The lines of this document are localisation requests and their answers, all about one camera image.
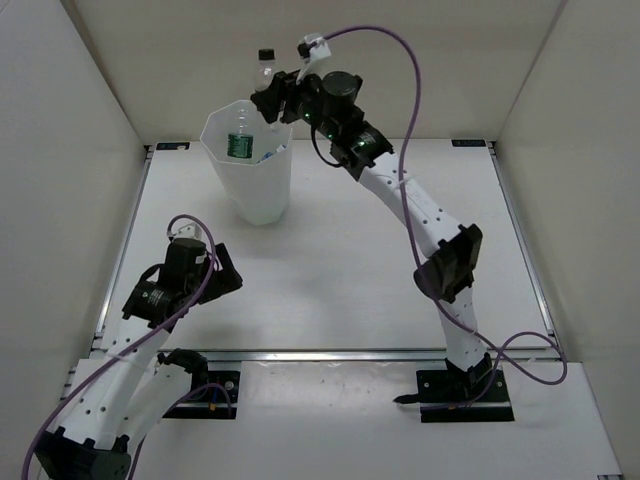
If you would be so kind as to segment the clear bottle black cap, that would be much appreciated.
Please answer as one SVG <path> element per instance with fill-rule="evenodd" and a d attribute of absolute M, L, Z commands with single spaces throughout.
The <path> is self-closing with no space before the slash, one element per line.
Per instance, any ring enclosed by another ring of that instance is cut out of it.
<path fill-rule="evenodd" d="M 263 100 L 270 100 L 273 91 L 272 81 L 276 70 L 276 53 L 273 48 L 263 48 L 258 50 L 257 70 L 254 81 L 254 93 L 251 100 L 258 104 Z"/>

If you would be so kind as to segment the clear bottle green label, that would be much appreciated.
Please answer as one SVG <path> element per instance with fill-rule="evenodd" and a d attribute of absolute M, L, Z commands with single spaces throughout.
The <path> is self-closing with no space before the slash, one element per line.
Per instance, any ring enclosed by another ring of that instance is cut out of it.
<path fill-rule="evenodd" d="M 227 135 L 227 155 L 242 164 L 250 164 L 253 157 L 254 137 L 250 132 L 249 113 L 242 106 L 237 108 L 231 130 Z"/>

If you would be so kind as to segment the clear bottle blue cap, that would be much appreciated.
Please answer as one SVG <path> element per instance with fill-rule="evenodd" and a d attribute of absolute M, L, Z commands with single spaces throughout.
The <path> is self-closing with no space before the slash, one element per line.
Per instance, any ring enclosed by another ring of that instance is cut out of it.
<path fill-rule="evenodd" d="M 282 153 L 285 150 L 286 150 L 286 146 L 284 144 L 281 144 L 275 150 L 266 152 L 259 160 L 259 163 L 267 160 L 268 158 L 275 156 L 276 154 Z"/>

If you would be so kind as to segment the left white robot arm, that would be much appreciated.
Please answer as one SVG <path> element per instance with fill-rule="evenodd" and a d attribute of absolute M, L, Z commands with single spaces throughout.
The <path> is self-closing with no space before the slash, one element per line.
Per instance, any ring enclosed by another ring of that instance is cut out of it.
<path fill-rule="evenodd" d="M 35 455 L 51 479 L 124 479 L 130 475 L 149 431 L 178 401 L 215 395 L 235 411 L 222 383 L 210 381 L 206 358 L 192 350 L 160 349 L 189 301 L 198 305 L 241 288 L 226 246 L 209 253 L 193 238 L 170 241 L 165 260 L 149 267 L 127 299 L 118 334 L 107 350 L 102 375 L 84 388 L 45 431 Z"/>

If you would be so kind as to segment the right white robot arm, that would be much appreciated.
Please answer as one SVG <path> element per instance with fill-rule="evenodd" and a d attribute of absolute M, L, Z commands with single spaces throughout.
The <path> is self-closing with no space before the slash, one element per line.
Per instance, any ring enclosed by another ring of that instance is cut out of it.
<path fill-rule="evenodd" d="M 419 250 L 413 274 L 418 289 L 439 310 L 446 340 L 443 392 L 448 407 L 469 405 L 490 384 L 492 360 L 477 336 L 473 271 L 483 235 L 447 214 L 407 173 L 391 143 L 355 104 L 362 80 L 346 72 L 316 74 L 303 80 L 278 72 L 268 87 L 250 97 L 264 120 L 301 120 L 312 135 L 331 143 L 331 166 L 346 170 L 407 228 Z"/>

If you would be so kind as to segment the white octagonal plastic bin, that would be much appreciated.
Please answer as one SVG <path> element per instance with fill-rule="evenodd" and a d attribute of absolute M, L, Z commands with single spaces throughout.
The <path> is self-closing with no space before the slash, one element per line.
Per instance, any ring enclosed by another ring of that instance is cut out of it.
<path fill-rule="evenodd" d="M 227 155 L 227 135 L 238 107 L 249 113 L 253 134 L 250 164 L 233 161 Z M 292 165 L 292 129 L 270 131 L 262 115 L 249 100 L 235 101 L 212 112 L 200 135 L 213 168 L 222 182 L 234 211 L 246 222 L 260 226 L 278 221 L 289 206 Z M 268 151 L 284 144 L 286 150 L 259 163 Z"/>

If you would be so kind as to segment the left blue table sticker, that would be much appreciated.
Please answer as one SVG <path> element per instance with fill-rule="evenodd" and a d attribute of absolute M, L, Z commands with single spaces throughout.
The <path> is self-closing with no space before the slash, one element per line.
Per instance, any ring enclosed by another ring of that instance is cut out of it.
<path fill-rule="evenodd" d="M 189 142 L 159 142 L 155 146 L 157 151 L 181 151 L 189 148 Z"/>

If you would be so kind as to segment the blue table sticker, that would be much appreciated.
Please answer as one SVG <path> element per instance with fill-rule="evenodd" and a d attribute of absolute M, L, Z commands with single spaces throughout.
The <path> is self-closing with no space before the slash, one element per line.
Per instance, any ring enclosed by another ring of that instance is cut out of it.
<path fill-rule="evenodd" d="M 157 151 L 181 151 L 189 148 L 189 142 L 159 142 L 155 146 Z"/>
<path fill-rule="evenodd" d="M 455 148 L 485 148 L 483 139 L 452 139 L 451 144 Z"/>

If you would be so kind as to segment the right blue table sticker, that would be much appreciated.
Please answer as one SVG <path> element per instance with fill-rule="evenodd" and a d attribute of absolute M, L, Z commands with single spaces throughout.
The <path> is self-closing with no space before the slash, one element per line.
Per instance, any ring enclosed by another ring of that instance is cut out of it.
<path fill-rule="evenodd" d="M 483 139 L 452 139 L 451 144 L 455 148 L 485 148 Z"/>

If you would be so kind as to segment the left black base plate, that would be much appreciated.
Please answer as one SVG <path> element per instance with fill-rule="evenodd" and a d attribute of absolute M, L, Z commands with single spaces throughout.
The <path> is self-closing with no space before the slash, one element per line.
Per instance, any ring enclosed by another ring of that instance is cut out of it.
<path fill-rule="evenodd" d="M 192 394 L 167 413 L 164 419 L 235 420 L 238 411 L 241 372 L 228 368 L 208 371 L 209 387 Z"/>

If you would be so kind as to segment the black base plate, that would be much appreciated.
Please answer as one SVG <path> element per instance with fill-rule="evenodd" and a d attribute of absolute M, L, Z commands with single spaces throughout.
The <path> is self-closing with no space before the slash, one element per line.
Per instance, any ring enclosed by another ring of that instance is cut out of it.
<path fill-rule="evenodd" d="M 235 420 L 238 411 L 241 372 L 228 368 L 208 371 L 209 387 L 192 394 L 167 413 L 164 419 Z"/>
<path fill-rule="evenodd" d="M 417 392 L 396 397 L 399 405 L 418 404 L 422 423 L 512 422 L 515 416 L 504 377 L 497 370 L 466 393 L 447 370 L 418 370 Z"/>

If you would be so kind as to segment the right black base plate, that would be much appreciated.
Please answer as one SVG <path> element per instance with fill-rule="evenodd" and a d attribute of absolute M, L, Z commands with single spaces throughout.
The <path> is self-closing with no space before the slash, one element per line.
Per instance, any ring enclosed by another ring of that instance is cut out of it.
<path fill-rule="evenodd" d="M 497 370 L 466 393 L 447 370 L 418 370 L 417 392 L 396 397 L 399 405 L 418 404 L 422 423 L 512 422 L 515 416 L 504 377 Z"/>

